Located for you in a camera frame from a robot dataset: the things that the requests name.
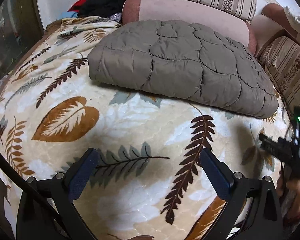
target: folded comforter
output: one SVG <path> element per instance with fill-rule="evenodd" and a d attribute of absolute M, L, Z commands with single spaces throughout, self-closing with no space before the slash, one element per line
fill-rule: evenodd
<path fill-rule="evenodd" d="M 198 23 L 126 24 L 88 55 L 91 79 L 189 99 L 258 118 L 278 109 L 274 87 L 239 42 Z"/>

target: bed sheet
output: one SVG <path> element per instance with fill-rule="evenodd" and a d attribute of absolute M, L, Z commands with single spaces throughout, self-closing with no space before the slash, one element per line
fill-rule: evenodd
<path fill-rule="evenodd" d="M 246 177 L 276 181 L 280 164 L 259 148 L 258 135 L 283 136 L 287 113 L 279 95 L 274 116 L 260 120 L 90 80 L 88 53 L 119 27 L 65 18 L 14 70 L 0 93 L 0 152 L 24 179 L 49 179 L 98 149 L 74 201 L 98 239 L 200 239 L 225 204 L 199 165 L 200 150 Z M 22 192 L 1 170 L 0 177 L 15 232 Z"/>

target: pink pillow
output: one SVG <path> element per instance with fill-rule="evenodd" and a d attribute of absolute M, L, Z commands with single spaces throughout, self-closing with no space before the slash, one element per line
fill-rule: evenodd
<path fill-rule="evenodd" d="M 257 42 L 245 21 L 224 11 L 188 0 L 127 0 L 122 9 L 122 25 L 143 20 L 182 20 L 200 23 L 225 37 L 241 42 L 254 55 Z"/>

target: light blue cloth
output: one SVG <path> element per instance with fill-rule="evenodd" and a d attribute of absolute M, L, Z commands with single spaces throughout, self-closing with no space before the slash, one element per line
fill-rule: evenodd
<path fill-rule="evenodd" d="M 63 12 L 59 16 L 57 20 L 63 19 L 63 18 L 77 18 L 78 13 L 77 12 Z"/>

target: white pillow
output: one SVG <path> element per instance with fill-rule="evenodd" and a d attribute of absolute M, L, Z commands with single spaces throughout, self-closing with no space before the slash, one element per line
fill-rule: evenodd
<path fill-rule="evenodd" d="M 290 9 L 289 6 L 284 8 L 284 12 L 287 16 L 287 19 L 293 29 L 295 29 L 298 33 L 300 33 L 300 15 L 296 16 L 295 13 Z"/>

